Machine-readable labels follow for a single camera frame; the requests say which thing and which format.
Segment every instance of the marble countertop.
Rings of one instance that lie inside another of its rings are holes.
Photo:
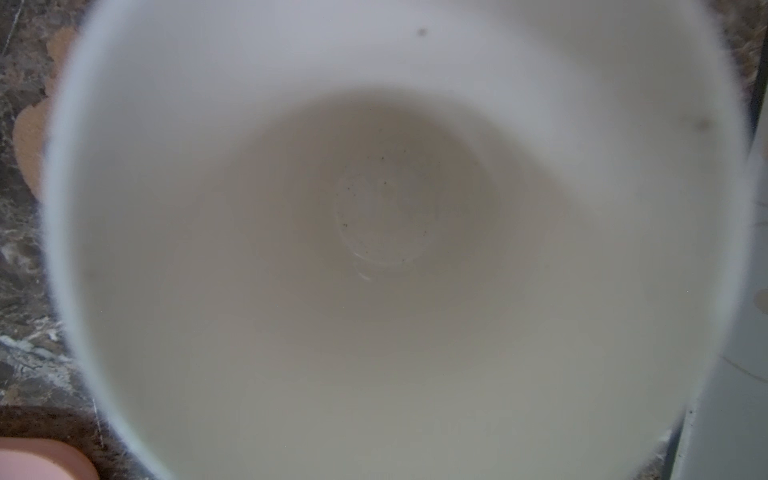
[[[53,61],[46,41],[78,25],[91,0],[5,0],[0,7],[0,436],[67,442],[104,480],[149,480],[88,393],[51,308],[41,258],[38,203],[12,145],[16,116],[39,102]],[[768,0],[710,0],[748,101],[768,23]],[[663,455],[637,477],[659,478]]]

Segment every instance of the white mug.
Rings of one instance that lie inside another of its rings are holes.
[[[57,100],[55,298],[160,478],[630,475],[737,301],[703,12],[107,0]]]

